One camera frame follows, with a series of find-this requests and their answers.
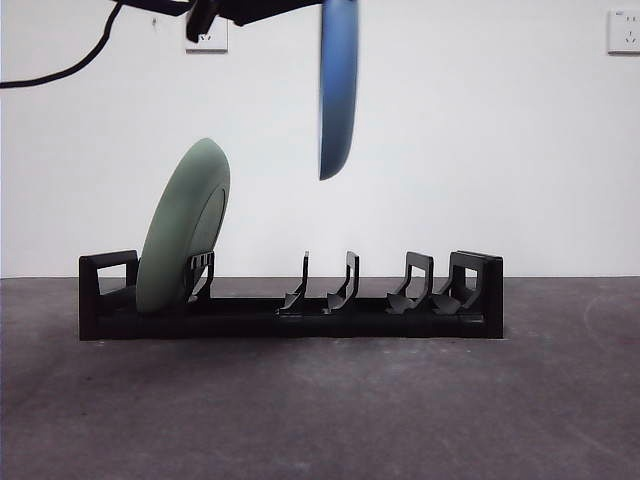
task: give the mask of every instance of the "gray floor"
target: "gray floor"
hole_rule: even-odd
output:
[[[640,278],[507,279],[500,341],[80,343],[75,280],[1,289],[6,480],[640,478]]]

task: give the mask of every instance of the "white electrical outlet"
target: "white electrical outlet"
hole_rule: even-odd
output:
[[[640,10],[609,12],[609,53],[640,53]]]
[[[200,35],[200,41],[194,43],[186,37],[184,40],[187,53],[225,53],[229,50],[229,24],[226,18],[216,17],[207,33]]]

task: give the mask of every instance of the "white wall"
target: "white wall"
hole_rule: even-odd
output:
[[[5,277],[140,249],[180,156],[210,136],[232,197],[220,275],[400,275],[403,252],[505,257],[508,275],[640,274],[640,57],[608,57],[604,0],[363,0],[350,161],[317,177],[319,10],[187,56],[183,23],[125,8],[85,71],[2,93]],[[4,0],[3,75],[93,46],[112,2]]]

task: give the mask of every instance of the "blue plate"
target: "blue plate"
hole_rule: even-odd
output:
[[[320,180],[336,175],[351,150],[358,80],[358,1],[322,4]]]

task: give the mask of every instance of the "cable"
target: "cable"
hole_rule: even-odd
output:
[[[34,78],[33,80],[20,80],[14,82],[0,82],[1,88],[24,88],[24,87],[35,87],[36,85],[43,85],[45,83],[53,82],[55,80],[60,80],[62,78],[66,78],[74,73],[82,70],[84,67],[89,65],[102,51],[107,42],[109,41],[109,36],[111,35],[111,27],[113,27],[113,22],[115,21],[118,13],[122,9],[122,2],[118,2],[109,15],[107,19],[107,23],[104,27],[104,33],[102,34],[102,38],[98,42],[98,44],[89,52],[89,54],[80,60],[77,64],[72,67],[67,68],[66,70],[62,70],[61,72],[52,73],[51,75],[46,75],[40,78]]]

